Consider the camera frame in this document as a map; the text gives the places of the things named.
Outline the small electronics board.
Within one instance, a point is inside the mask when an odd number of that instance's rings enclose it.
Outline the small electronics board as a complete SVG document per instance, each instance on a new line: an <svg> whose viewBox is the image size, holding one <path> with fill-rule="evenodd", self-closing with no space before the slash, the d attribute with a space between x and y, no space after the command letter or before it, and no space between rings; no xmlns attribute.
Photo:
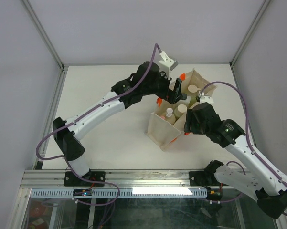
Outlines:
<svg viewBox="0 0 287 229"><path fill-rule="evenodd" d="M92 196L93 189L75 189L73 191L73 196L78 197L78 196Z"/></svg>

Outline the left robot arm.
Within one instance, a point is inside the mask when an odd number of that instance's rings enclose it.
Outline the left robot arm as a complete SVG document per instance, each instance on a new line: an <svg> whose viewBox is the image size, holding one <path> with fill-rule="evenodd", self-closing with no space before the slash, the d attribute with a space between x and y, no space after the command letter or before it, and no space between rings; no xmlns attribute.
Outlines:
<svg viewBox="0 0 287 229"><path fill-rule="evenodd" d="M180 101L183 98L181 80L176 80L170 89L170 73L177 65L177 61L172 60L146 61L135 73L112 86L95 105L66 120L60 117L54 120L54 140L75 172L74 180L79 185L88 184L91 178L84 158L85 148L80 142L84 136L112 115L140 102L143 96L156 95L170 104Z"/></svg>

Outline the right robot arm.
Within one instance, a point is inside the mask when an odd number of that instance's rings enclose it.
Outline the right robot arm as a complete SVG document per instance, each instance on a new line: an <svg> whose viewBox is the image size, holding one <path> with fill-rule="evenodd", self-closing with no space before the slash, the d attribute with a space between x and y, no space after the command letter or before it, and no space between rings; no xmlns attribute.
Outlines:
<svg viewBox="0 0 287 229"><path fill-rule="evenodd" d="M234 172L224 163L213 160L204 169L204 180L229 185L254 200L273 219L287 209L287 175L273 165L249 140L244 130L233 120L221 120L213 106L200 103L186 112L184 130L205 135L234 155L249 171Z"/></svg>

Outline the aluminium mounting rail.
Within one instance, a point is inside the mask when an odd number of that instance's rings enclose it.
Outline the aluminium mounting rail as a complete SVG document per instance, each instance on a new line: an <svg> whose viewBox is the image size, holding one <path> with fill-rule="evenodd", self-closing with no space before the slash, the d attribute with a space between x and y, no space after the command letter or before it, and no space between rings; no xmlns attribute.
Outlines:
<svg viewBox="0 0 287 229"><path fill-rule="evenodd" d="M26 170L23 174L20 188L68 188L64 184L65 172L70 170ZM167 187L200 187L190 186L189 172L203 171L202 169L187 170L97 170L105 171L106 179L103 187L96 188L115 188L113 185L122 188L148 187L148 186L167 186Z"/></svg>

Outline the yellow bottle beige round cap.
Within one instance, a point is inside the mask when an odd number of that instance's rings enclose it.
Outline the yellow bottle beige round cap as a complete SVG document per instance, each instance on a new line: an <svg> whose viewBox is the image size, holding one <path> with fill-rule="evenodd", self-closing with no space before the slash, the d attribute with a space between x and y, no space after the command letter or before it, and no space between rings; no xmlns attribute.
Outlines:
<svg viewBox="0 0 287 229"><path fill-rule="evenodd" d="M187 112L187 109L187 106L184 104L178 105L174 110L174 115L176 119L178 120L179 118L181 118L181 116L183 116L183 114Z"/></svg>

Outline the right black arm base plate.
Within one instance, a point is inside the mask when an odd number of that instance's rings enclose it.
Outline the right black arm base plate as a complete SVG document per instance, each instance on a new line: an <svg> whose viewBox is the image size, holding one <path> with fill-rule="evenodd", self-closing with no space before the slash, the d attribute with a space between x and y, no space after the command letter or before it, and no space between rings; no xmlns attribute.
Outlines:
<svg viewBox="0 0 287 229"><path fill-rule="evenodd" d="M213 174L204 171L190 171L189 172L190 186L220 186L220 182L215 179Z"/></svg>

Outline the green bottle beige cap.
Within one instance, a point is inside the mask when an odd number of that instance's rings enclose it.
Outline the green bottle beige cap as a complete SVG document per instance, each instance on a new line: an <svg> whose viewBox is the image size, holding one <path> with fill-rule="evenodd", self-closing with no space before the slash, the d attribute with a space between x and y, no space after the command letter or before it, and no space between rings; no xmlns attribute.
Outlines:
<svg viewBox="0 0 287 229"><path fill-rule="evenodd" d="M199 91L200 88L198 88L196 85L191 84L188 86L187 95L191 98L189 106L192 106L197 102L196 97Z"/></svg>

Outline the cream pump lotion bottle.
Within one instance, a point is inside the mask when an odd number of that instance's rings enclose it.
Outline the cream pump lotion bottle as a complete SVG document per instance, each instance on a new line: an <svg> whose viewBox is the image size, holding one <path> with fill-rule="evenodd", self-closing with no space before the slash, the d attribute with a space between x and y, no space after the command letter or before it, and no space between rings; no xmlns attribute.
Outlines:
<svg viewBox="0 0 287 229"><path fill-rule="evenodd" d="M172 108L167 108L166 109L165 120L167 122L169 122L171 125L174 125L174 123L176 122L176 117L175 117L175 115L173 113L173 109Z"/></svg>

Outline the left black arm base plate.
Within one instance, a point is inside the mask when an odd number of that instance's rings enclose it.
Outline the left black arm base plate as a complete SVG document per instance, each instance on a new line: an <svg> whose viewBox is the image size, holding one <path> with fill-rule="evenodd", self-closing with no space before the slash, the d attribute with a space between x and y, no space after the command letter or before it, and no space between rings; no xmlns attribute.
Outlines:
<svg viewBox="0 0 287 229"><path fill-rule="evenodd" d="M90 181L97 181L97 182L104 182L106 179L106 173L105 171L90 171L85 176L83 176L83 179L79 179L73 172L65 172L64 176L64 186L65 187L90 187L93 185L94 187L103 187L105 184L99 184L99 183L91 183L87 182L87 180Z"/></svg>

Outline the black connector box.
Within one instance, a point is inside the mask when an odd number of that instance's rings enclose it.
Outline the black connector box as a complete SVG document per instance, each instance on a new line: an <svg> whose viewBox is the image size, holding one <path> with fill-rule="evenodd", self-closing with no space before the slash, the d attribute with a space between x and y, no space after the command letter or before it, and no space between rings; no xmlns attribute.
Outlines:
<svg viewBox="0 0 287 229"><path fill-rule="evenodd" d="M220 201L223 197L223 192L219 190L207 191L207 200Z"/></svg>

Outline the beige canvas bag orange handles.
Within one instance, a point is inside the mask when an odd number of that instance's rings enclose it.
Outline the beige canvas bag orange handles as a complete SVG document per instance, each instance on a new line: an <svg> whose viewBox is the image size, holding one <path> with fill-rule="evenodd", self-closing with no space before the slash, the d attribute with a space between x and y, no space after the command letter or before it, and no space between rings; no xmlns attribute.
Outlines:
<svg viewBox="0 0 287 229"><path fill-rule="evenodd" d="M188 86L193 84L196 85L198 88L203 89L209 81L203 78L196 70L192 70L188 73L183 73L179 76L182 80L181 91L182 93L187 94ZM187 135L184 132L184 124L186 121L186 112L176 120L174 125L171 125L166 120L160 118L160 116L165 116L166 109L172 108L173 113L175 108L180 105L178 101L176 104L170 104L169 102L158 98L156 101L157 108L151 114L148 124L147 136L160 147L162 150L165 150L169 147L179 136L182 134ZM199 103L196 102L192 106L188 106L187 108L193 108L194 106L198 105Z"/></svg>

